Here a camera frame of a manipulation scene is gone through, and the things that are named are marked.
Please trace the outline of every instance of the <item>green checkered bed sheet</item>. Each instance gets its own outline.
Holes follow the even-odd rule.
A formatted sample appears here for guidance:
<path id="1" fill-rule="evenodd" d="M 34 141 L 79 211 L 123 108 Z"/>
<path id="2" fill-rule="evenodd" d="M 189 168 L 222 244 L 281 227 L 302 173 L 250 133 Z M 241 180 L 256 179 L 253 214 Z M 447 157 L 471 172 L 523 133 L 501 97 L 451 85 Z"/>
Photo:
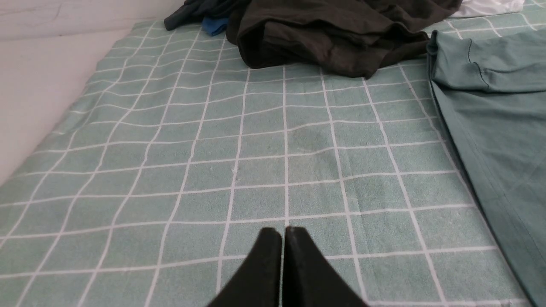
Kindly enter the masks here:
<path id="1" fill-rule="evenodd" d="M 536 1 L 427 31 L 544 28 Z M 204 306 L 287 225 L 370 305 L 528 306 L 453 157 L 423 58 L 253 70 L 199 25 L 139 23 L 0 187 L 0 306 Z"/>

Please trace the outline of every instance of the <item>mattress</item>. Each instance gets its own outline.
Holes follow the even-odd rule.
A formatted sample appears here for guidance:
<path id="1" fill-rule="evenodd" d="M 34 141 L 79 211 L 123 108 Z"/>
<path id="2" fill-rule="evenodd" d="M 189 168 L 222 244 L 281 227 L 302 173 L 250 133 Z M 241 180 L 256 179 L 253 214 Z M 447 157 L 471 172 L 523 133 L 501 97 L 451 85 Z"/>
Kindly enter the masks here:
<path id="1" fill-rule="evenodd" d="M 427 29 L 546 27 L 546 4 Z M 472 198 L 424 58 L 371 79 L 248 69 L 199 25 L 137 24 L 0 187 L 6 306 L 204 306 L 262 227 L 305 227 L 370 305 L 528 306 Z"/>
<path id="2" fill-rule="evenodd" d="M 0 33 L 0 185 L 81 95 L 97 61 L 130 30 L 16 41 L 4 41 Z"/>
<path id="3" fill-rule="evenodd" d="M 546 305 L 544 49 L 544 29 L 487 40 L 434 31 L 427 52 L 442 123 L 501 251 L 535 306 Z"/>

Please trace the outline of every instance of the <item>white grid lines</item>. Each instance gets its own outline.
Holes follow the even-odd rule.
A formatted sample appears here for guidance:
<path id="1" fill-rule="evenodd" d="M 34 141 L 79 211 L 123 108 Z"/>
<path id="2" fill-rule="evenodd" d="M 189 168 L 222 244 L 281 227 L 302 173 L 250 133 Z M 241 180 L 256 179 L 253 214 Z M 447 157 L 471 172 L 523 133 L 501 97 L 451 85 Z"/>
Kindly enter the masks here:
<path id="1" fill-rule="evenodd" d="M 225 38 L 224 38 L 224 40 L 222 42 L 222 49 L 224 48 L 224 46 L 225 46 Z M 222 56 L 222 50 L 220 50 L 220 53 L 218 54 L 218 61 L 216 62 L 215 70 L 218 68 L 219 59 L 220 59 L 221 56 Z M 214 74 L 215 74 L 215 71 L 212 72 L 212 75 L 211 75 L 211 78 L 210 78 L 210 84 L 211 85 L 212 85 L 212 80 L 214 79 Z M 188 158 L 188 163 L 190 163 L 192 161 L 192 158 L 193 158 L 193 156 L 195 154 L 195 145 L 197 143 L 197 140 L 199 139 L 199 134 L 201 133 L 201 128 L 203 127 L 203 121 L 205 119 L 205 115 L 206 115 L 206 111 L 207 111 L 207 107 L 208 107 L 208 101 L 210 99 L 211 89 L 212 89 L 212 86 L 209 86 L 209 91 L 208 91 L 207 99 L 206 99 L 207 103 L 205 103 L 205 107 L 203 108 L 203 113 L 201 115 L 201 121 L 199 122 L 199 128 L 197 129 L 197 133 L 195 134 L 195 139 L 193 140 L 193 143 L 192 143 L 192 149 L 191 149 L 191 154 L 190 154 L 190 156 Z M 174 215 L 176 214 L 178 206 L 180 205 L 180 199 L 182 198 L 182 192 L 184 191 L 184 188 L 186 187 L 186 182 L 187 182 L 187 179 L 188 179 L 188 173 L 189 173 L 189 166 L 186 167 L 186 169 L 185 169 L 184 178 L 182 179 L 182 185 L 180 186 L 180 191 L 179 191 L 178 197 L 176 199 L 176 204 L 175 204 L 175 206 L 173 208 L 173 211 L 170 214 L 169 221 L 172 221 L 174 219 Z M 165 229 L 163 230 L 163 235 L 162 235 L 162 238 L 161 238 L 161 246 L 159 248 L 159 256 L 157 258 L 158 265 L 161 264 L 161 262 L 162 262 L 163 250 L 164 250 L 164 247 L 165 247 L 165 240 L 166 240 L 167 234 L 169 232 L 169 226 L 170 226 L 170 223 L 168 222 L 165 225 Z M 153 297 L 153 291 L 155 289 L 158 277 L 159 277 L 159 267 L 154 272 L 153 279 L 152 279 L 152 285 L 150 286 L 150 290 L 149 290 L 148 295 L 146 297 L 146 303 L 144 304 L 145 307 L 148 307 L 150 305 L 150 302 L 151 302 L 152 297 Z"/>
<path id="2" fill-rule="evenodd" d="M 440 297 L 440 301 L 444 303 L 444 306 L 447 306 L 446 296 L 444 295 L 444 291 L 442 289 L 442 286 L 440 285 L 440 281 L 439 281 L 438 276 L 436 274 L 436 270 L 434 269 L 434 264 L 432 262 L 432 258 L 430 257 L 430 255 L 429 255 L 429 253 L 427 251 L 425 239 L 423 238 L 423 234 L 421 233 L 419 223 L 417 222 L 417 218 L 415 217 L 415 213 L 413 212 L 413 207 L 412 207 L 410 198 L 408 196 L 408 193 L 406 191 L 406 186 L 405 186 L 405 184 L 404 184 L 404 182 L 402 180 L 402 176 L 400 174 L 398 164 L 397 164 L 397 162 L 396 162 L 396 160 L 394 158 L 393 152 L 392 152 L 392 150 L 391 150 L 391 148 L 389 146 L 389 139 L 388 139 L 387 134 L 385 132 L 385 129 L 383 127 L 383 123 L 381 122 L 381 118 L 379 117 L 379 113 L 377 112 L 377 110 L 376 110 L 376 108 L 375 108 L 375 106 L 373 104 L 373 100 L 372 100 L 372 97 L 370 95 L 370 91 L 368 90 L 368 88 L 366 86 L 366 80 L 364 80 L 364 78 L 362 78 L 362 82 L 363 82 L 363 84 L 365 86 L 366 95 L 368 96 L 368 99 L 370 100 L 370 103 L 372 105 L 373 113 L 375 114 L 376 120 L 379 122 L 379 128 L 381 129 L 381 133 L 383 134 L 383 139 L 384 139 L 385 145 L 387 146 L 387 152 L 389 154 L 389 158 L 390 158 L 390 160 L 391 160 L 391 162 L 393 164 L 394 170 L 396 172 L 396 177 L 398 179 L 398 183 L 400 185 L 400 188 L 402 189 L 404 200 L 405 200 L 406 205 L 407 205 L 407 207 L 409 209 L 409 215 L 411 217 L 413 227 L 415 228 L 417 238 L 419 239 L 419 243 L 421 244 L 421 248 L 423 249 L 423 252 L 425 253 L 424 255 L 425 255 L 427 264 L 429 266 L 429 269 L 430 269 L 430 274 L 432 276 L 432 279 L 434 280 L 434 284 L 436 285 L 436 291 L 438 292 L 438 296 Z"/>
<path id="3" fill-rule="evenodd" d="M 171 34 L 171 36 L 169 37 L 169 41 L 171 40 L 171 38 L 173 37 L 173 35 L 174 35 L 174 33 Z M 136 106 L 137 102 L 138 102 L 138 99 L 135 101 L 135 103 L 134 103 L 133 106 Z M 165 118 L 166 110 L 167 110 L 167 109 L 165 109 L 165 112 L 163 113 L 162 121 L 163 121 L 164 118 Z M 159 135 L 159 131 L 160 131 L 160 130 L 161 130 L 161 126 L 159 126 L 159 127 L 157 128 L 156 134 L 154 135 L 154 137 L 153 137 L 152 140 L 155 140 L 155 138 Z M 105 246 L 104 246 L 102 255 L 101 255 L 101 257 L 100 257 L 100 259 L 99 259 L 99 262 L 98 262 L 98 264 L 97 264 L 97 266 L 96 266 L 96 268 L 95 268 L 95 271 L 94 271 L 93 274 L 91 275 L 91 278 L 89 279 L 89 282 L 87 283 L 87 285 L 86 285 L 86 287 L 85 287 L 85 289 L 84 289 L 83 294 L 82 294 L 81 297 L 80 297 L 80 300 L 78 301 L 78 307 L 81 307 L 81 306 L 83 305 L 83 303 L 85 302 L 85 298 L 86 298 L 87 294 L 89 293 L 89 290 L 91 289 L 91 286 L 93 285 L 93 282 L 95 281 L 95 279 L 96 279 L 96 277 L 97 277 L 97 274 L 98 274 L 98 271 L 97 271 L 97 270 L 100 269 L 100 268 L 102 267 L 103 262 L 104 262 L 104 260 L 105 260 L 105 258 L 106 258 L 106 255 L 108 254 L 108 250 L 109 250 L 109 248 L 110 248 L 110 243 L 112 242 L 112 236 L 114 235 L 114 228 L 113 228 L 113 226 L 115 225 L 118 216 L 120 215 L 121 211 L 123 210 L 124 205 L 127 203 L 127 201 L 129 200 L 129 197 L 133 194 L 133 191 L 134 191 L 135 187 L 137 186 L 137 183 L 138 183 L 138 181 L 139 181 L 139 179 L 140 179 L 140 176 L 141 176 L 141 174 L 142 174 L 142 170 L 143 170 L 143 169 L 142 169 L 142 166 L 144 166 L 144 164 L 146 163 L 147 157 L 148 157 L 148 151 L 149 151 L 149 149 L 150 149 L 150 146 L 151 146 L 151 143 L 149 143 L 149 144 L 147 145 L 147 147 L 146 147 L 146 150 L 145 150 L 145 152 L 144 152 L 144 159 L 143 159 L 143 161 L 142 161 L 142 164 L 140 165 L 140 168 L 139 168 L 139 170 L 138 170 L 138 172 L 137 172 L 137 174 L 136 174 L 136 177 L 135 177 L 135 179 L 134 179 L 134 181 L 133 181 L 133 184 L 132 184 L 132 186 L 131 186 L 129 192 L 127 193 L 127 196 L 123 199 L 123 201 L 121 202 L 120 206 L 118 207 L 116 213 L 114 214 L 114 218 L 112 219 L 111 227 L 110 227 L 110 229 L 109 229 L 109 231 L 108 231 L 108 238 L 106 239 L 106 244 L 105 244 Z"/>
<path id="4" fill-rule="evenodd" d="M 225 249 L 225 243 L 228 238 L 228 231 L 229 231 L 229 223 L 232 219 L 232 212 L 233 212 L 233 201 L 235 198 L 235 183 L 237 182 L 237 173 L 239 171 L 239 156 L 241 155 L 241 142 L 242 142 L 242 130 L 243 130 L 243 124 L 245 120 L 245 93 L 248 88 L 248 80 L 250 78 L 250 69 L 247 71 L 246 80 L 247 83 L 245 83 L 245 89 L 243 91 L 243 97 L 242 97 L 242 115 L 241 115 L 241 122 L 239 125 L 239 137 L 237 139 L 237 154 L 235 155 L 235 164 L 233 166 L 233 177 L 232 177 L 232 186 L 229 191 L 229 205 L 228 205 L 228 213 L 227 217 L 225 219 L 225 226 L 224 226 L 224 232 L 222 234 L 222 241 L 220 243 L 220 251 L 218 255 L 218 267 L 216 272 L 216 293 L 220 292 L 221 286 L 222 286 L 222 260 L 224 257 L 224 249 Z"/>
<path id="5" fill-rule="evenodd" d="M 332 143 L 334 145 L 334 153 L 336 156 L 336 164 L 337 164 L 337 175 L 339 178 L 343 178 L 342 170 L 341 170 L 341 159 L 339 150 L 337 149 L 337 141 L 336 141 L 336 133 L 334 129 L 334 120 L 332 118 L 332 113 L 330 111 L 330 108 L 328 107 L 328 95 L 326 93 L 326 84 L 324 83 L 324 76 L 322 75 L 322 69 L 320 69 L 321 72 L 321 81 L 322 81 L 322 90 L 324 92 L 324 102 L 326 103 L 326 110 L 328 111 L 328 118 L 330 119 L 330 132 L 332 136 Z M 346 220 L 347 220 L 347 228 L 349 232 L 349 240 L 351 241 L 351 251 L 354 255 L 353 262 L 354 262 L 354 269 L 357 275 L 358 285 L 360 287 L 360 294 L 362 295 L 363 300 L 367 300 L 367 294 L 366 294 L 366 288 L 364 286 L 363 278 L 362 278 L 362 272 L 360 271 L 360 263 L 358 261 L 358 258 L 356 257 L 357 254 L 357 245 L 354 238 L 354 231 L 353 231 L 353 222 L 351 220 L 351 216 L 349 214 L 349 203 L 347 200 L 347 191 L 345 190 L 345 183 L 343 180 L 340 180 L 340 187 L 341 187 L 341 195 L 343 197 L 343 207 L 345 209 L 346 214 Z"/>

